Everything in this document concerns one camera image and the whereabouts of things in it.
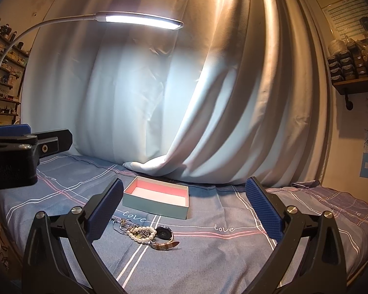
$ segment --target necklace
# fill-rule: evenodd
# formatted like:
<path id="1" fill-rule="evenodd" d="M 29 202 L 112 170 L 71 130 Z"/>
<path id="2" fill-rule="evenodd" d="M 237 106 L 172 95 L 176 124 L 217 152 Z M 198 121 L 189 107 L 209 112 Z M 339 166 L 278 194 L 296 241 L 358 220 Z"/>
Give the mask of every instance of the necklace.
<path id="1" fill-rule="evenodd" d="M 129 236 L 137 243 L 150 245 L 155 250 L 169 250 L 179 245 L 179 242 L 174 240 L 173 232 L 169 227 L 160 226 L 156 229 L 143 227 L 129 219 L 122 218 L 111 218 L 111 221 L 113 221 L 113 229 L 116 232 Z M 115 224 L 119 224 L 119 230 L 115 228 Z M 168 242 L 156 242 L 155 238 L 168 240 Z"/>

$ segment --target curtain fold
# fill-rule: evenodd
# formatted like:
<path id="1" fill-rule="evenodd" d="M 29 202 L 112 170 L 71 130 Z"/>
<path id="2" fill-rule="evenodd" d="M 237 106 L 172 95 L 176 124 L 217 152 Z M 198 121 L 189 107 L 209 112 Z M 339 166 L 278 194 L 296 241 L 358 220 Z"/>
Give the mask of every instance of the curtain fold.
<path id="1" fill-rule="evenodd" d="M 314 179 L 327 79 L 304 0 L 56 0 L 47 18 L 100 10 L 184 28 L 40 29 L 22 96 L 33 131 L 69 128 L 83 155 L 186 182 Z"/>

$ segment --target white lamp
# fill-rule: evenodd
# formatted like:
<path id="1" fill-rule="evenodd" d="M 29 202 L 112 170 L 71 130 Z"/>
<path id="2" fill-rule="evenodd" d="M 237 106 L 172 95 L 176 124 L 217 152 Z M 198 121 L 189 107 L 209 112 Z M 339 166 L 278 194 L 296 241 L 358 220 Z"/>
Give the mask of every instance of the white lamp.
<path id="1" fill-rule="evenodd" d="M 72 21 L 87 21 L 87 20 L 96 20 L 98 22 L 111 22 L 111 23 L 129 23 L 129 24 L 139 24 L 139 25 L 147 25 L 154 26 L 157 28 L 164 28 L 168 30 L 178 30 L 183 27 L 183 23 L 178 20 L 170 19 L 168 17 L 162 17 L 151 14 L 143 14 L 143 13 L 135 13 L 135 12 L 97 12 L 95 14 L 88 15 L 75 15 L 69 17 L 59 17 L 57 19 L 47 20 L 41 23 L 38 23 L 26 31 L 24 31 L 21 35 L 18 36 L 5 50 L 0 59 L 0 67 L 5 59 L 5 56 L 9 52 L 9 50 L 30 31 L 33 31 L 36 28 L 40 28 L 42 26 L 53 24 L 53 23 L 62 23 L 62 22 L 72 22 Z"/>

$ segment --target silver bolt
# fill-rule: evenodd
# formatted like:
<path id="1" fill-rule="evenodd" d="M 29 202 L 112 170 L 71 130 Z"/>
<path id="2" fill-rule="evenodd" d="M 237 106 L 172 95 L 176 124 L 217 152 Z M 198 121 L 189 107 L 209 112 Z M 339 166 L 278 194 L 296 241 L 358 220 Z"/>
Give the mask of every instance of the silver bolt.
<path id="1" fill-rule="evenodd" d="M 325 217 L 326 217 L 327 219 L 331 219 L 331 218 L 333 217 L 332 212 L 330 212 L 330 211 L 325 211 Z"/>
<path id="2" fill-rule="evenodd" d="M 30 149 L 31 148 L 31 146 L 29 144 L 21 144 L 18 147 L 21 148 L 21 149 Z"/>
<path id="3" fill-rule="evenodd" d="M 36 214 L 37 219 L 42 219 L 44 216 L 45 216 L 44 211 L 37 212 L 37 214 Z"/>
<path id="4" fill-rule="evenodd" d="M 71 212 L 72 212 L 72 214 L 79 214 L 79 213 L 82 212 L 82 208 L 81 207 L 73 207 L 71 209 Z"/>
<path id="5" fill-rule="evenodd" d="M 290 214 L 296 214 L 297 213 L 297 208 L 295 206 L 292 206 L 292 205 L 288 206 L 287 210 Z"/>

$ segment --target wall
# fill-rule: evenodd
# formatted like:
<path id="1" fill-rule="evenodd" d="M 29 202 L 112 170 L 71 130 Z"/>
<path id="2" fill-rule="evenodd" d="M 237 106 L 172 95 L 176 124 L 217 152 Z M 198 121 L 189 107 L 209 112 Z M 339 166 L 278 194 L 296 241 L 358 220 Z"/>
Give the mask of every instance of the wall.
<path id="1" fill-rule="evenodd" d="M 0 4 L 0 25 L 6 23 L 12 28 L 11 33 L 17 31 L 18 35 L 24 32 L 29 27 L 43 21 L 46 13 L 54 0 L 2 0 Z M 22 40 L 24 42 L 23 50 L 31 49 L 34 39 L 38 33 L 35 30 L 29 33 Z M 9 92 L 9 95 L 16 96 L 18 93 L 20 79 L 14 84 L 14 88 Z M 11 123 L 12 116 L 0 116 L 0 122 L 4 124 Z"/>
<path id="2" fill-rule="evenodd" d="M 328 44 L 334 39 L 330 26 L 316 0 L 307 0 L 317 28 L 323 38 L 327 53 Z M 354 108 L 348 111 L 344 96 L 329 85 L 329 131 L 325 161 L 319 170 L 322 185 L 338 191 L 349 192 L 368 202 L 368 179 L 361 178 L 365 128 L 368 128 L 366 94 L 350 95 Z"/>

